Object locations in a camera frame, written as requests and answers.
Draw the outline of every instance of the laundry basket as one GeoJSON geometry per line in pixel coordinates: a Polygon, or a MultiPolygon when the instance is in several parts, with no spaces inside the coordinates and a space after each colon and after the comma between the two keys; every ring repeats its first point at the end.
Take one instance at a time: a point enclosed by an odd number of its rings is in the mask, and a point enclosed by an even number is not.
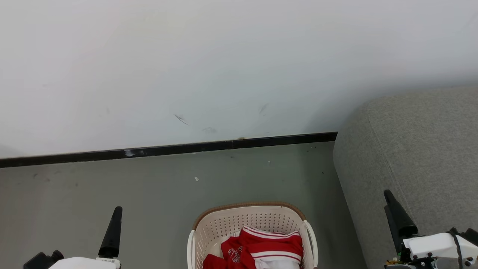
{"type": "Polygon", "coordinates": [[[284,202],[249,202],[211,208],[196,219],[187,241],[188,269],[203,269],[211,245],[223,236],[240,231],[245,225],[285,234],[298,231],[304,247],[303,268],[317,267],[315,234],[297,207],[284,202]]]}

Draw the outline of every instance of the white wall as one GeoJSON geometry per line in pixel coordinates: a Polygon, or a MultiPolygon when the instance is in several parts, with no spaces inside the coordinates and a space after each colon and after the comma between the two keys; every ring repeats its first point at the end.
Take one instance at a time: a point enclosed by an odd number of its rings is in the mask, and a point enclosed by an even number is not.
{"type": "Polygon", "coordinates": [[[0,34],[0,157],[337,131],[478,82],[475,0],[2,1],[0,34]]]}

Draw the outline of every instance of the gray sofa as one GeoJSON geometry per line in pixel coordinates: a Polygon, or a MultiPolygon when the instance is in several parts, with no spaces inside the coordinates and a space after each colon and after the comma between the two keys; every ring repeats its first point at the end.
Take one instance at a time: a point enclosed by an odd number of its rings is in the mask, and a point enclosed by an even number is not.
{"type": "Polygon", "coordinates": [[[369,269],[396,257],[385,189],[421,235],[478,229],[478,87],[362,105],[338,132],[334,164],[369,269]]]}

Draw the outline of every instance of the basket handle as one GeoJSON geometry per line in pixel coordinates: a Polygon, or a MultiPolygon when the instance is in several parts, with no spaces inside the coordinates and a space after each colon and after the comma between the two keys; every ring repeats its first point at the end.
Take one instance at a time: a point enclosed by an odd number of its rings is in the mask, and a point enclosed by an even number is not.
{"type": "Polygon", "coordinates": [[[187,239],[187,269],[196,269],[196,267],[193,267],[193,264],[194,264],[194,261],[193,261],[194,232],[195,232],[195,230],[192,230],[191,233],[189,234],[189,238],[187,239]]]}
{"type": "Polygon", "coordinates": [[[317,248],[317,239],[315,238],[315,233],[310,223],[306,220],[304,220],[304,223],[305,227],[307,228],[307,232],[309,233],[310,240],[312,241],[312,256],[314,257],[314,268],[317,268],[317,265],[319,264],[319,250],[317,248]]]}

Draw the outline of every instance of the black cable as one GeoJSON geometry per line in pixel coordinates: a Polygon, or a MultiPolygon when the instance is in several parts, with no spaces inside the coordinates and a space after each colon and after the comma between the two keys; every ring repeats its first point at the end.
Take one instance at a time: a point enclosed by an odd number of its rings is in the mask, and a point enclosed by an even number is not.
{"type": "Polygon", "coordinates": [[[453,227],[447,233],[451,234],[451,236],[453,237],[453,240],[455,241],[456,252],[458,253],[458,268],[463,269],[463,260],[461,258],[460,243],[458,242],[458,237],[456,236],[458,234],[458,231],[456,230],[455,227],[453,227]]]}

